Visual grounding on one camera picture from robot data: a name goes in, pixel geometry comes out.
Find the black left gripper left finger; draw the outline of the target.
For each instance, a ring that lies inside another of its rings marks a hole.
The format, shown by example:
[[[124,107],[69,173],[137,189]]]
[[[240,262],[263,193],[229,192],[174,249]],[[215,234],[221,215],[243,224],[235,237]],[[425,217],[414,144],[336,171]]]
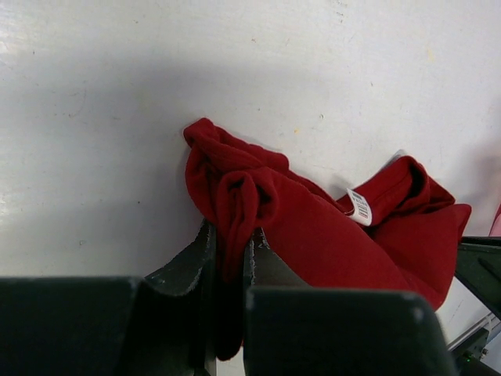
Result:
[[[213,375],[216,236],[146,277],[4,277],[4,375]]]

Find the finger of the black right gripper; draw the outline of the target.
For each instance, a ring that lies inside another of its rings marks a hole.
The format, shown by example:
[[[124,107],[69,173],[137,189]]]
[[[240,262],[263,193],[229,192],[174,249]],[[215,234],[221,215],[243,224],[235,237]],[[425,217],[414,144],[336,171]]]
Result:
[[[500,237],[463,237],[455,275],[500,319]]]

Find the dark red t shirt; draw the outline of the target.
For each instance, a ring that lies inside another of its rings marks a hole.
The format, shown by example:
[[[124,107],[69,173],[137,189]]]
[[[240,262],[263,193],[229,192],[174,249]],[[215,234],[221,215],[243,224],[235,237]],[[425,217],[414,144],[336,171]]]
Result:
[[[395,158],[355,189],[371,215],[361,224],[351,194],[333,199],[295,174],[283,154],[237,139],[206,118],[183,135],[188,193],[217,230],[220,360],[233,358],[243,341],[243,256],[259,229],[313,287],[412,291],[434,309],[442,306],[471,208],[413,157]]]

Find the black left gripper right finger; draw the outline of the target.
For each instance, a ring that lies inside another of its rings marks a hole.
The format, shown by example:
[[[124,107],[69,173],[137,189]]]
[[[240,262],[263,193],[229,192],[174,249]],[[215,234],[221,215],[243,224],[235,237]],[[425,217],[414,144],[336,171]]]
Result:
[[[256,230],[243,264],[248,375],[454,375],[433,309],[408,291],[314,288]]]

